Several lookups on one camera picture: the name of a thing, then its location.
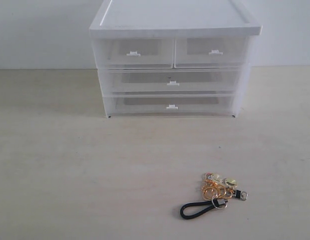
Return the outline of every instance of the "keychain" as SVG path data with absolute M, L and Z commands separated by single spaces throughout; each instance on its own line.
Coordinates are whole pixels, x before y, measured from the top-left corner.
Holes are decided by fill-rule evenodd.
M 183 219 L 197 218 L 212 209 L 225 209 L 228 199 L 236 198 L 242 201 L 247 200 L 248 194 L 245 191 L 237 190 L 237 181 L 232 178 L 222 178 L 218 173 L 206 173 L 201 187 L 202 197 L 205 201 L 187 203 L 180 209 Z M 208 206 L 207 208 L 193 214 L 185 215 L 184 211 L 189 207 Z

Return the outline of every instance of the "small drawer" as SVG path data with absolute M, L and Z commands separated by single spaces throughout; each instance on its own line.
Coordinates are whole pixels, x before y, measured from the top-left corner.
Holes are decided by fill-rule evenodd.
M 240 73 L 240 68 L 200 71 L 98 71 L 105 95 L 159 91 L 235 91 Z
M 98 69 L 171 69 L 172 39 L 93 39 Z
M 104 97 L 108 117 L 115 115 L 232 116 L 234 97 Z
M 248 37 L 176 40 L 176 68 L 239 67 L 245 62 Z

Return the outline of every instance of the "white storage drawers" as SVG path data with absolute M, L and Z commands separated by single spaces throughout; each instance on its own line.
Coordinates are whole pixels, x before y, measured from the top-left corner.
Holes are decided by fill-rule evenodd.
M 237 116 L 260 32 L 237 0 L 104 0 L 90 35 L 106 116 Z

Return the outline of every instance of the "drawer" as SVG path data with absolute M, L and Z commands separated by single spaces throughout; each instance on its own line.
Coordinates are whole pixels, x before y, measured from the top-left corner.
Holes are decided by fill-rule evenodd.
M 172 39 L 93 39 L 98 69 L 171 69 Z
M 104 97 L 108 117 L 116 115 L 216 115 L 232 116 L 234 97 Z
M 245 62 L 248 37 L 176 40 L 176 68 L 239 67 Z
M 240 68 L 169 71 L 98 71 L 103 94 L 180 91 L 235 91 Z

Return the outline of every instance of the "light wood surface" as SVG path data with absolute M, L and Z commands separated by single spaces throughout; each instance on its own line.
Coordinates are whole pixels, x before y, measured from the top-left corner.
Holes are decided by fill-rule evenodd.
M 253 68 L 236 119 L 103 114 L 96 70 L 0 70 L 0 240 L 310 240 L 310 66 Z M 183 220 L 204 172 L 248 200 Z

